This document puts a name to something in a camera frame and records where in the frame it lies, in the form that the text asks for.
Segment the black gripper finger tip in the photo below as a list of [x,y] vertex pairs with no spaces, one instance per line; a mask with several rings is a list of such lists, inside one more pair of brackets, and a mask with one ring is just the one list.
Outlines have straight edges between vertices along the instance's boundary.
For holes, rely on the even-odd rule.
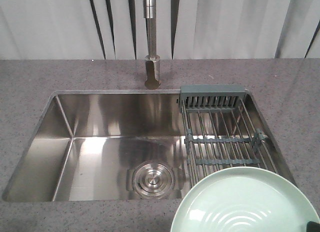
[[309,221],[306,225],[306,232],[320,232],[320,223]]

